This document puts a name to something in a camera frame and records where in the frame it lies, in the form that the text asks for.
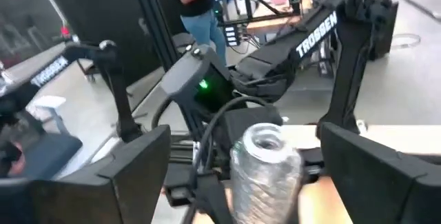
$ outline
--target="glass wall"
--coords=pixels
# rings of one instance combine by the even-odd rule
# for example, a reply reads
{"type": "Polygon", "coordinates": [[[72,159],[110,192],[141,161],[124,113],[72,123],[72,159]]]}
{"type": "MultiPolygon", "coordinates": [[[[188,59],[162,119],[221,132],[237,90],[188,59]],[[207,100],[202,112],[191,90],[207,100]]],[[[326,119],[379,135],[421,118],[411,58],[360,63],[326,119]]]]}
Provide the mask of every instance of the glass wall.
{"type": "Polygon", "coordinates": [[[0,61],[10,68],[58,44],[61,26],[49,0],[0,0],[0,61]]]}

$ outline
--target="desk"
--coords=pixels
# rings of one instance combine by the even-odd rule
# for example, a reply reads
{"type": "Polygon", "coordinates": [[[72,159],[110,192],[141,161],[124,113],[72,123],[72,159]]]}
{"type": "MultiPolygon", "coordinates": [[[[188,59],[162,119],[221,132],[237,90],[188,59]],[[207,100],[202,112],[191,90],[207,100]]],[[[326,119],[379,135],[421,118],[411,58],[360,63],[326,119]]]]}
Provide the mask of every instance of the desk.
{"type": "MultiPolygon", "coordinates": [[[[283,126],[283,136],[296,147],[320,146],[313,125],[283,126]]],[[[401,152],[441,154],[441,125],[372,125],[363,136],[401,152]]],[[[299,197],[300,224],[352,224],[332,180],[322,177],[305,185],[299,197]]],[[[210,217],[196,214],[193,224],[212,224],[210,217]]]]}
{"type": "MultiPolygon", "coordinates": [[[[284,5],[275,6],[270,4],[271,7],[274,7],[280,12],[291,12],[291,7],[288,2],[284,5]]],[[[303,10],[308,10],[312,8],[311,0],[302,0],[303,10]]],[[[259,4],[256,11],[253,14],[253,17],[265,17],[274,14],[269,8],[264,6],[263,4],[259,4]]],[[[300,16],[296,17],[282,17],[267,21],[257,21],[251,22],[247,26],[247,31],[250,34],[258,35],[258,34],[267,34],[271,32],[277,32],[286,22],[289,20],[290,24],[294,24],[300,21],[300,16]]]]}

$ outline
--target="gray floor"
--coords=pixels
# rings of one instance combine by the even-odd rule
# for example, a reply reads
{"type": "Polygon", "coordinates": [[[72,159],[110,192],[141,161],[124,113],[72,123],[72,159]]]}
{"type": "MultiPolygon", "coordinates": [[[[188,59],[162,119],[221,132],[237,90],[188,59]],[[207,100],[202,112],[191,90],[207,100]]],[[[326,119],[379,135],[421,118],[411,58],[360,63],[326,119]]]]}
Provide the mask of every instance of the gray floor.
{"type": "MultiPolygon", "coordinates": [[[[421,38],[421,42],[414,48],[395,48],[387,58],[369,63],[356,115],[373,124],[439,125],[441,88],[437,85],[441,81],[441,60],[438,54],[441,53],[441,26],[408,3],[396,1],[400,2],[400,9],[395,34],[415,34],[421,38]]],[[[434,12],[441,12],[440,4],[436,0],[415,1],[426,4],[434,12]]],[[[246,48],[244,45],[237,50],[244,51],[246,48]]],[[[230,64],[237,63],[242,57],[243,55],[228,50],[230,64]]],[[[276,103],[280,112],[289,117],[290,124],[316,121],[326,112],[329,89],[304,89],[307,84],[315,84],[314,79],[310,73],[300,75],[286,95],[276,103]]],[[[111,125],[116,120],[116,111],[109,90],[100,79],[96,84],[89,84],[78,67],[73,65],[39,95],[48,94],[63,96],[68,100],[61,107],[60,113],[70,131],[84,142],[81,156],[75,158],[78,161],[84,160],[91,155],[90,151],[102,145],[112,133],[111,125]]],[[[155,89],[137,113],[155,111],[164,98],[164,93],[155,89]]],[[[140,122],[149,127],[151,118],[152,115],[149,114],[140,122]]],[[[187,129],[178,107],[173,104],[163,115],[161,123],[170,124],[174,132],[187,129]]],[[[76,163],[71,163],[70,166],[66,173],[78,168],[76,163]]],[[[166,200],[160,198],[153,223],[179,223],[183,212],[183,209],[171,211],[166,200]]]]}

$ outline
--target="table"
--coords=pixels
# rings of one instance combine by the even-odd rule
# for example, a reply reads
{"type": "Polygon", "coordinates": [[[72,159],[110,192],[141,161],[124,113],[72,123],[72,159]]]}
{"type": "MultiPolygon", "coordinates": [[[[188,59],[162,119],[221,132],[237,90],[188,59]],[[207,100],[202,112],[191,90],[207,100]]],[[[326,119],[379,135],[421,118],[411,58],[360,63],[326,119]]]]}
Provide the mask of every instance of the table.
{"type": "MultiPolygon", "coordinates": [[[[277,9],[280,12],[291,12],[292,9],[288,3],[288,1],[279,6],[275,6],[274,4],[269,4],[271,7],[277,9]]],[[[311,0],[302,0],[302,6],[303,10],[308,10],[312,8],[312,2],[311,0]]],[[[263,4],[259,4],[259,6],[256,8],[256,11],[253,13],[253,17],[265,17],[274,14],[269,8],[264,6],[263,4]]],[[[300,21],[300,16],[295,17],[281,17],[277,19],[272,20],[266,20],[266,21],[256,21],[251,22],[247,26],[247,31],[250,34],[259,35],[259,34],[267,34],[271,32],[277,32],[281,27],[283,27],[286,22],[290,24],[294,24],[300,21]]]]}
{"type": "MultiPolygon", "coordinates": [[[[283,126],[283,136],[299,148],[319,147],[313,125],[283,126]]],[[[372,125],[362,133],[371,140],[401,152],[441,154],[441,125],[372,125]]],[[[352,224],[332,180],[322,177],[306,185],[299,198],[300,224],[352,224]]],[[[212,224],[205,214],[196,214],[193,224],[212,224]]]]}

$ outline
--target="green led light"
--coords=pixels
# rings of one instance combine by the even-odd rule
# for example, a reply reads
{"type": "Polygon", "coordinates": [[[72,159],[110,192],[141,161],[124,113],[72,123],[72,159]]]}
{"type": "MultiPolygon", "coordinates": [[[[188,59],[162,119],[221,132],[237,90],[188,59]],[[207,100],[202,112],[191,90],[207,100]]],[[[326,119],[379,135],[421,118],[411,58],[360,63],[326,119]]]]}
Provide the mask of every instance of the green led light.
{"type": "Polygon", "coordinates": [[[206,80],[202,80],[200,83],[199,83],[199,86],[202,88],[202,89],[207,89],[208,88],[208,83],[206,82],[206,80]]]}

